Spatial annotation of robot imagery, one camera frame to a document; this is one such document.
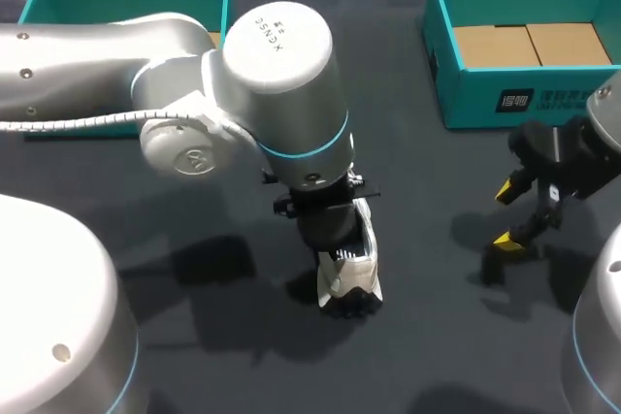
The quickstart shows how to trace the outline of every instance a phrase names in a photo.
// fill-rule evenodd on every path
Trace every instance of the blue light ring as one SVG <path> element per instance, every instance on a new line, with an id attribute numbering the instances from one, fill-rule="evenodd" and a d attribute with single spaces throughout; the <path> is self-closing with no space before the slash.
<path id="1" fill-rule="evenodd" d="M 304 159 L 306 157 L 312 157 L 313 155 L 317 155 L 323 152 L 324 150 L 326 150 L 327 148 L 332 146 L 336 141 L 339 140 L 339 138 L 345 131 L 345 128 L 347 127 L 348 120 L 349 120 L 349 112 L 345 114 L 345 120 L 343 122 L 343 126 L 341 127 L 339 132 L 336 134 L 336 136 L 332 138 L 328 143 L 324 144 L 322 147 L 318 147 L 317 149 L 311 150 L 309 152 L 303 152 L 300 154 L 285 154 L 282 152 L 278 152 L 277 150 L 270 149 L 269 147 L 263 145 L 262 143 L 258 143 L 258 144 L 263 150 L 265 150 L 269 154 L 275 155 L 276 157 L 282 157 L 283 159 Z"/>
<path id="2" fill-rule="evenodd" d="M 138 365 L 139 351 L 140 351 L 140 345 L 139 345 L 139 340 L 138 340 L 138 334 L 136 334 L 136 350 L 134 351 L 134 361 L 132 362 L 132 367 L 130 368 L 129 374 L 127 375 L 127 380 L 125 381 L 125 385 L 123 385 L 123 388 L 121 388 L 120 392 L 118 392 L 118 396 L 114 400 L 110 409 L 106 411 L 106 414 L 113 414 L 114 410 L 118 408 L 118 406 L 120 405 L 120 402 L 123 400 L 123 397 L 125 397 L 125 394 L 127 393 L 127 390 L 129 389 L 129 386 L 132 383 L 132 379 L 134 378 L 134 373 L 136 372 L 136 366 Z"/>
<path id="3" fill-rule="evenodd" d="M 602 389 L 598 386 L 598 384 L 596 383 L 595 379 L 593 378 L 593 376 L 591 375 L 591 373 L 589 372 L 589 369 L 586 367 L 586 364 L 584 364 L 584 360 L 582 359 L 582 355 L 580 354 L 580 348 L 578 346 L 578 338 L 577 338 L 577 332 L 575 329 L 575 322 L 577 319 L 577 314 L 578 314 L 578 307 L 580 306 L 580 300 L 578 300 L 578 304 L 575 306 L 575 311 L 573 312 L 573 319 L 572 319 L 572 336 L 573 336 L 573 348 L 575 349 L 575 355 L 578 358 L 578 362 L 580 364 L 580 367 L 582 368 L 582 371 L 584 372 L 584 375 L 586 376 L 587 380 L 589 381 L 589 383 L 591 384 L 591 386 L 593 387 L 593 389 L 597 392 L 597 394 L 604 400 L 604 402 L 610 407 L 610 409 L 612 409 L 616 414 L 621 414 L 621 408 L 617 407 L 617 405 L 612 402 L 606 395 L 605 393 L 602 391 Z"/>

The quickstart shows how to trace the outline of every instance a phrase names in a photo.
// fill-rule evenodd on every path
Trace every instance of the logo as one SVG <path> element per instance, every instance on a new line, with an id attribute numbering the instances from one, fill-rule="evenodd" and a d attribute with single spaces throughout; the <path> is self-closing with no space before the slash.
<path id="1" fill-rule="evenodd" d="M 535 89 L 505 89 L 498 100 L 496 112 L 527 111 Z"/>
<path id="2" fill-rule="evenodd" d="M 203 175 L 215 168 L 210 153 L 201 149 L 190 149 L 180 154 L 176 164 L 177 171 L 184 175 Z"/>

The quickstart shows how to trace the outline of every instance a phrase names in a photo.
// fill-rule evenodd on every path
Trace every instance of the black table surface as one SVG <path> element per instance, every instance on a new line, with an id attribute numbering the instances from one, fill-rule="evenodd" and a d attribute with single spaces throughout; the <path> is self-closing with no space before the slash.
<path id="1" fill-rule="evenodd" d="M 570 316 L 557 298 L 578 262 L 511 268 L 504 289 L 477 284 L 480 248 L 534 200 L 494 203 L 515 167 L 505 132 L 443 128 L 416 29 L 424 0 L 294 1 L 333 29 L 357 169 L 382 191 L 377 316 L 335 321 L 308 302 L 311 255 L 271 214 L 282 187 L 261 185 L 249 158 L 188 184 L 155 175 L 136 141 L 2 137 L 0 192 L 76 216 L 114 256 L 142 326 L 150 414 L 565 412 Z M 0 20 L 24 2 L 0 0 Z M 570 207 L 541 243 L 597 255 L 620 191 Z"/>

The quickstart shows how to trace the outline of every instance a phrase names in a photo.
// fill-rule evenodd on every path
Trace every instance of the brown cardboard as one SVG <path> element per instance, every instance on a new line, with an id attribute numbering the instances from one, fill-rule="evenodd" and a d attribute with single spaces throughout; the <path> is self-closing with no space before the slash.
<path id="1" fill-rule="evenodd" d="M 467 68 L 538 67 L 525 26 L 453 28 Z"/>
<path id="2" fill-rule="evenodd" d="M 213 43 L 217 48 L 220 47 L 220 33 L 210 33 Z"/>
<path id="3" fill-rule="evenodd" d="M 542 66 L 604 66 L 610 59 L 591 23 L 528 24 Z"/>

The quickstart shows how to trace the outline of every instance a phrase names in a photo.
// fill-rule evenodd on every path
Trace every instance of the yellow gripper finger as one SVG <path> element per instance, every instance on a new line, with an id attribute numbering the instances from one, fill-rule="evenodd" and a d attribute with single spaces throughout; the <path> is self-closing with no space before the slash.
<path id="1" fill-rule="evenodd" d="M 498 192 L 498 194 L 496 195 L 496 201 L 498 201 L 498 198 L 500 198 L 503 194 L 505 194 L 505 192 L 510 189 L 511 187 L 511 180 L 510 178 L 507 179 L 507 181 L 505 181 L 505 184 L 503 185 L 503 187 L 501 188 L 501 190 Z"/>
<path id="2" fill-rule="evenodd" d="M 511 236 L 508 232 L 505 232 L 501 236 L 499 236 L 494 241 L 494 245 L 506 252 L 521 251 L 524 249 L 524 246 L 511 239 Z"/>

